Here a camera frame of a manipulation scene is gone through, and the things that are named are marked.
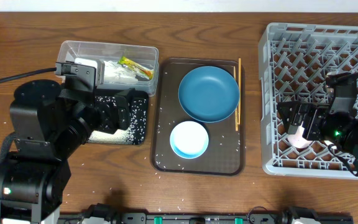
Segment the white green cup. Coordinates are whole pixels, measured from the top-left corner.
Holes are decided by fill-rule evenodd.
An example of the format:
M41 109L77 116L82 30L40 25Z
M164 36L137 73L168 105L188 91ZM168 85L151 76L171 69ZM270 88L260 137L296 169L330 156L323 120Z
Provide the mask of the white green cup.
M333 149L333 150L337 149L337 146L334 143L332 143L331 141L324 141L324 143L327 146L331 146L331 149Z

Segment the white napkin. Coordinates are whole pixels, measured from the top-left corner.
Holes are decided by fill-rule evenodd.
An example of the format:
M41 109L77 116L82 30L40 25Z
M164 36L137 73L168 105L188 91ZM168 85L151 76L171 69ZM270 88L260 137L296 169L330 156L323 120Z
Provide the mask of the white napkin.
M115 61L104 60L105 83L137 83L136 73Z

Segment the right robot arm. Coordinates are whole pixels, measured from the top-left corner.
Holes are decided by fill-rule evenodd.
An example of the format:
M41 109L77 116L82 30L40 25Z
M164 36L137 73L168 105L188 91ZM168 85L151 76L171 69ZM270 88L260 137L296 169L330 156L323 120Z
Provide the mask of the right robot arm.
M355 161L349 164L338 156L351 172L358 177L358 116L353 115L357 98L356 73L339 73L326 77L326 86L333 89L330 103L281 102L277 111L286 133L307 141L329 141L328 149L349 153Z

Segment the blue plate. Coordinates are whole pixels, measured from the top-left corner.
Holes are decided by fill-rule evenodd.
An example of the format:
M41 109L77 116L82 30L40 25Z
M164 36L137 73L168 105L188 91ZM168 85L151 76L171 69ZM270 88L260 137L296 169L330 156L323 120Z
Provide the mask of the blue plate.
M203 123L217 123L230 117L239 105L240 91L225 69L202 66L188 72L178 87L184 112Z

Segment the pink cup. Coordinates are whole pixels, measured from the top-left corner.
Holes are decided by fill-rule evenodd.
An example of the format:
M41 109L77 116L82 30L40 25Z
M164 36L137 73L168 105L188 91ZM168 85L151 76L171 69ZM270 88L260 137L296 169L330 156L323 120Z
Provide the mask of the pink cup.
M312 143L312 141L306 140L303 137L304 130L305 130L304 127L299 126L295 134L289 134L287 136L288 142L292 146L294 146L298 149L303 149L303 148L308 147Z

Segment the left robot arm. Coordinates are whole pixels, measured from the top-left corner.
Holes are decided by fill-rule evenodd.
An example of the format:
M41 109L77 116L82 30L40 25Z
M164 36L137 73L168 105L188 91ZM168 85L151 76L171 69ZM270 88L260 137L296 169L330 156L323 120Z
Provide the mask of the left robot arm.
M117 92L113 105L83 105L52 80L35 80L14 92L10 114L14 132L0 154L0 223L42 223L60 211L71 171L68 158L104 128L129 126L135 89Z

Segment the yellow green snack wrapper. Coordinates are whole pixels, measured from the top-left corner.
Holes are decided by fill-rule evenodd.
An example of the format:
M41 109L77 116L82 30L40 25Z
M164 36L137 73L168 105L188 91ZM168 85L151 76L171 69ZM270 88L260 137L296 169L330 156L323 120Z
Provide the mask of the yellow green snack wrapper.
M133 71L136 73L136 75L142 77L142 78L146 78L148 80L153 79L154 77L154 70L153 69L149 69L127 57L122 56L118 62L119 65L128 68L129 70Z

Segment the light blue rice bowl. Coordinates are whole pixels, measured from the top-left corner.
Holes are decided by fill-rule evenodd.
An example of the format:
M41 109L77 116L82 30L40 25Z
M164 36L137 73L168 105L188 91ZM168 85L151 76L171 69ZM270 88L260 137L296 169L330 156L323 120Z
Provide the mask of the light blue rice bowl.
M195 159L208 148L209 135L205 127L195 121L177 124L170 134L172 151L184 159Z

